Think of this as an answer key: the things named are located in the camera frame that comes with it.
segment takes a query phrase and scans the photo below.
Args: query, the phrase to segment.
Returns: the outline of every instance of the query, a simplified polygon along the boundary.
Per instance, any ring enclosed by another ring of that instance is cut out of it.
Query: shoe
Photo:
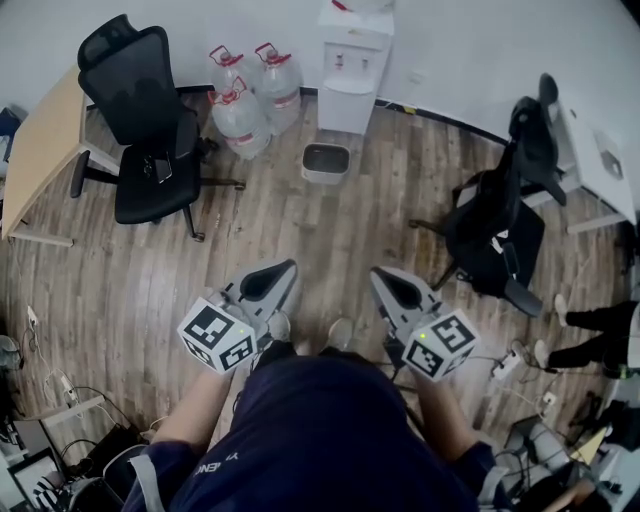
[[[327,346],[338,350],[348,350],[349,343],[353,339],[353,320],[350,318],[339,318],[329,329]]]
[[[553,304],[556,308],[556,313],[558,313],[558,320],[560,320],[560,325],[562,327],[567,326],[567,301],[564,300],[564,297],[560,294],[556,295],[553,299]]]
[[[285,342],[289,341],[291,336],[291,322],[289,322],[289,317],[285,313],[276,311],[267,323],[272,339]]]
[[[549,349],[544,340],[536,341],[536,344],[533,346],[533,355],[540,368],[549,367]]]

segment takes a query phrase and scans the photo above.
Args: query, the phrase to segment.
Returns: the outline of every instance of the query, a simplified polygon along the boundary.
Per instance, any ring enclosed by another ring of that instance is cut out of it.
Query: white wall
[[[269,40],[293,52],[305,85],[316,87],[322,1],[5,0],[0,104],[33,108],[83,38],[121,12],[136,27],[165,27],[178,86],[207,82],[207,54],[218,44],[248,54]],[[397,0],[395,12],[383,98],[505,136],[513,104],[534,95],[546,71],[640,164],[640,28],[619,0]],[[422,83],[409,80],[414,70]]]

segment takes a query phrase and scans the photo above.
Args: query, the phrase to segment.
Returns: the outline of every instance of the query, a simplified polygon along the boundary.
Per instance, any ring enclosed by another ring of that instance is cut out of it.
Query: water bottle
[[[237,77],[222,92],[209,92],[213,121],[231,150],[251,160],[269,145],[269,125],[256,97]]]
[[[264,63],[256,83],[257,94],[269,119],[271,133],[279,135],[300,115],[300,73],[291,54],[280,55],[271,43],[256,48],[256,53]]]
[[[240,77],[249,90],[255,94],[255,82],[258,70],[255,64],[252,65],[247,62],[243,54],[231,55],[227,47],[221,45],[213,50],[209,54],[209,57],[215,62],[211,74],[211,83],[216,91],[233,88],[233,82],[236,78]]]

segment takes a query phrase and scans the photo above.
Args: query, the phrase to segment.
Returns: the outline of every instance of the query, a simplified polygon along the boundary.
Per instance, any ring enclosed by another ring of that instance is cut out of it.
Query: chair armrest
[[[76,168],[73,170],[73,177],[71,178],[71,197],[73,199],[80,197],[80,194],[82,194],[82,186],[87,175],[90,154],[89,151],[83,151],[76,161]]]
[[[179,160],[193,153],[198,141],[198,119],[191,110],[185,110],[178,120],[175,140],[175,158]]]
[[[525,315],[536,317],[542,311],[542,301],[513,278],[507,280],[504,298]]]

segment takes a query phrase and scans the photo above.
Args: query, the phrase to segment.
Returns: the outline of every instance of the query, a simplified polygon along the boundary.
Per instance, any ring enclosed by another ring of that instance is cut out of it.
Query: desk leg
[[[9,236],[13,238],[19,238],[21,240],[40,242],[43,244],[59,245],[61,247],[71,247],[73,245],[73,240],[71,238],[39,233],[23,226],[18,226]]]
[[[611,215],[605,215],[597,219],[588,220],[587,222],[581,222],[580,224],[573,224],[567,228],[567,233],[575,235],[576,233],[584,233],[585,231],[591,231],[593,229],[604,228],[607,226],[613,226],[619,222],[625,222],[627,218],[619,213],[612,213]]]
[[[580,181],[578,180],[578,176],[575,172],[566,174],[559,182],[560,188],[564,190],[566,193],[572,192],[580,188]],[[535,206],[539,206],[547,201],[553,199],[551,194],[546,190],[542,192],[537,192],[536,194],[531,194],[530,196],[523,199],[524,204],[526,204],[529,208],[534,208]]]
[[[83,142],[80,145],[79,152],[81,151],[91,152],[91,154],[89,155],[89,160],[92,160],[98,165],[101,165],[102,167],[107,169],[107,171],[109,171],[111,174],[115,174],[116,176],[120,174],[120,164],[118,163],[118,161],[108,153],[105,153],[100,148],[91,144],[90,142]]]

